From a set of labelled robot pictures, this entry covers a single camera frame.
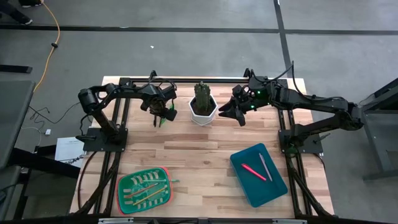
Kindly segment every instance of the butcher block tabletop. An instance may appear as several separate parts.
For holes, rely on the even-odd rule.
[[[103,85],[119,83],[121,77],[104,77]],[[289,88],[294,88],[287,79]],[[296,79],[297,85],[305,92],[303,79]],[[258,143],[263,143],[286,186],[289,187],[285,157],[280,153],[277,132],[280,129],[277,110],[271,106],[248,112],[246,125],[240,127],[234,119],[218,115],[211,124],[199,126],[191,121],[188,102],[194,95],[194,83],[176,83],[177,99],[174,100],[178,114],[173,122],[166,121],[161,128],[154,127],[154,116],[142,111],[142,100],[133,99],[130,103],[126,127],[129,130],[126,150],[121,154],[118,179],[142,169],[164,166],[174,183],[174,198],[168,204],[148,211],[133,213],[132,217],[208,217],[208,218],[294,218],[292,199],[289,193],[253,208],[246,200],[243,190],[229,162],[229,157]],[[210,83],[211,93],[218,106],[227,103],[232,88],[237,84]],[[119,112],[121,122],[123,100]],[[114,100],[103,111],[111,119]],[[312,122],[309,110],[294,110],[296,123]],[[285,111],[286,128],[289,128]],[[85,203],[94,192],[100,179],[104,153],[97,153],[87,166],[81,183],[81,201]],[[326,211],[333,213],[325,171],[319,158],[312,154],[302,154],[308,188]],[[297,186],[300,208],[304,211],[303,197]],[[104,209],[109,187],[104,190],[101,211]],[[114,197],[111,216],[121,215]],[[77,188],[70,212],[78,210]]]

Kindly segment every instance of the white flower pot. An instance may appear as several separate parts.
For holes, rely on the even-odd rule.
[[[216,111],[217,111],[218,105],[217,105],[217,102],[214,99],[213,95],[210,94],[210,96],[211,96],[211,99],[213,99],[213,102],[215,104],[215,108],[214,108],[214,110],[211,112],[211,114],[209,116],[196,115],[195,112],[193,112],[191,104],[192,104],[192,101],[195,99],[195,97],[192,97],[192,99],[188,103],[189,104],[189,108],[191,109],[191,120],[193,122],[195,122],[196,124],[199,124],[200,126],[204,126],[206,124],[211,123],[211,121],[214,119],[214,116],[216,115]]]

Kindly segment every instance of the pink marker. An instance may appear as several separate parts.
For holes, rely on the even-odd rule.
[[[262,175],[258,174],[256,171],[254,171],[251,167],[249,167],[246,164],[242,164],[243,168],[247,169],[250,173],[258,176],[260,179],[262,179],[263,181],[266,181],[267,179],[265,177],[263,177]]]

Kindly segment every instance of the green plant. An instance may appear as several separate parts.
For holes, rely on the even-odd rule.
[[[194,112],[197,115],[208,116],[213,111],[211,104],[210,87],[203,82],[195,85],[195,106]]]

